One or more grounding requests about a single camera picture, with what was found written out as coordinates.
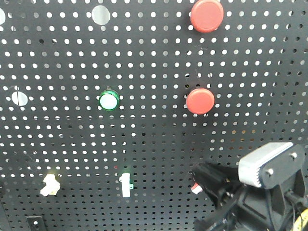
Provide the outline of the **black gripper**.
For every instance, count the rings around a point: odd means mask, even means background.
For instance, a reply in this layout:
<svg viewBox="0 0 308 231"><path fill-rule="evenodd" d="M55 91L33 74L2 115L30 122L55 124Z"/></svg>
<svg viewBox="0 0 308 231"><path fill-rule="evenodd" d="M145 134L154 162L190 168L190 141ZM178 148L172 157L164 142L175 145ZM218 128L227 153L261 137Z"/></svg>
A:
<svg viewBox="0 0 308 231"><path fill-rule="evenodd" d="M216 206L213 214L195 220L196 231L302 231L308 225L308 206L288 199L286 215L273 212L270 191L241 187L237 168L199 163L192 178Z"/></svg>

